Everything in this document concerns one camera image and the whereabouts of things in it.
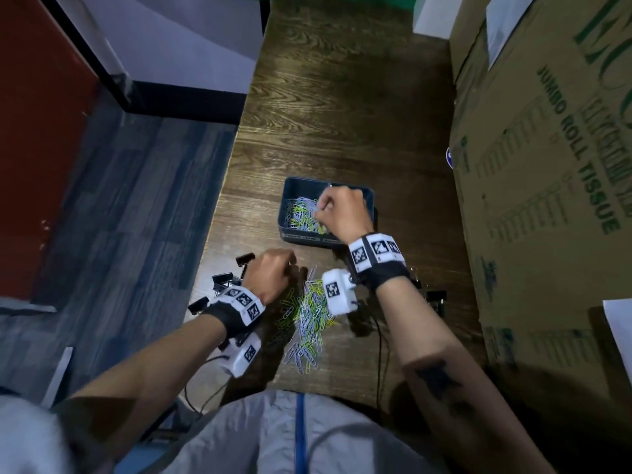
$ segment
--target cardboard box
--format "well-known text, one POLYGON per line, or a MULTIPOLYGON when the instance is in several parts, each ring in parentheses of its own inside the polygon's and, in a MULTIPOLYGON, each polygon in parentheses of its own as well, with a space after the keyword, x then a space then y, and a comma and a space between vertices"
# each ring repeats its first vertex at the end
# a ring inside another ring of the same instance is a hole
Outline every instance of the cardboard box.
POLYGON ((629 381, 589 313, 632 297, 631 16, 632 0, 535 0, 490 71, 480 31, 451 133, 490 362, 528 405, 626 436, 629 381))
POLYGON ((454 81, 461 72, 461 66, 470 48, 477 39, 478 31, 485 23, 485 9, 490 0, 462 0, 459 12, 450 33, 450 56, 454 81))

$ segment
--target dark wood grain surface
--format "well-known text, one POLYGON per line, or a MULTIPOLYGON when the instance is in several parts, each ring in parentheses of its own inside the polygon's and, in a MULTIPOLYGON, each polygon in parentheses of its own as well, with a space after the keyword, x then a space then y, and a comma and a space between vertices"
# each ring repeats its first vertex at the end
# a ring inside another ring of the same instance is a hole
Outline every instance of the dark wood grain surface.
MULTIPOLYGON (((447 290, 447 323, 476 360, 486 362, 445 159, 454 101, 449 48, 447 41, 412 35, 411 26, 411 13, 385 7, 273 0, 192 300, 212 296, 211 276, 238 272, 235 257, 249 251, 292 247, 302 265, 318 265, 318 275, 341 267, 329 250, 280 240, 284 180, 293 175, 369 186, 379 230, 395 237, 424 283, 447 290)), ((369 305, 385 334, 381 409, 388 412, 403 378, 383 316, 369 305)), ((366 314, 342 317, 325 333, 320 369, 301 376, 292 365, 258 356, 235 389, 242 395, 268 382, 375 406, 374 329, 366 314)))

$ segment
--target dark blue plastic tray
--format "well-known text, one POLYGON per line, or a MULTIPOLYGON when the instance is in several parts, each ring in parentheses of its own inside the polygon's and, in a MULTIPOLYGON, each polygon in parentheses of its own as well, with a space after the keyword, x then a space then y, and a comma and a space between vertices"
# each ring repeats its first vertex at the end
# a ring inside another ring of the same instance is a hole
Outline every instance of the dark blue plastic tray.
MULTIPOLYGON (((302 231, 293 229, 285 225, 285 212, 288 204, 299 197, 318 199, 320 194, 329 186, 342 186, 339 182, 320 181, 318 179, 300 178, 289 176, 283 186, 283 196, 279 207, 279 235, 283 241, 296 245, 313 246, 318 248, 335 248, 342 245, 342 242, 333 234, 318 234, 317 232, 302 231)), ((371 188, 365 186, 349 186, 353 190, 362 190, 364 200, 367 202, 367 209, 374 220, 374 197, 375 193, 371 188)))

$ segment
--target white paper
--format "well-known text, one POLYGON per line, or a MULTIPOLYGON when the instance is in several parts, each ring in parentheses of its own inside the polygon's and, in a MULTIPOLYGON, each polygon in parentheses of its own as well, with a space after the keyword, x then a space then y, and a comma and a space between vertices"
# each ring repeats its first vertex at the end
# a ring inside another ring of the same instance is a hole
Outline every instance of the white paper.
POLYGON ((492 0, 487 5, 489 68, 496 62, 522 15, 533 0, 492 0))
POLYGON ((632 381, 632 299, 604 301, 605 318, 632 381))

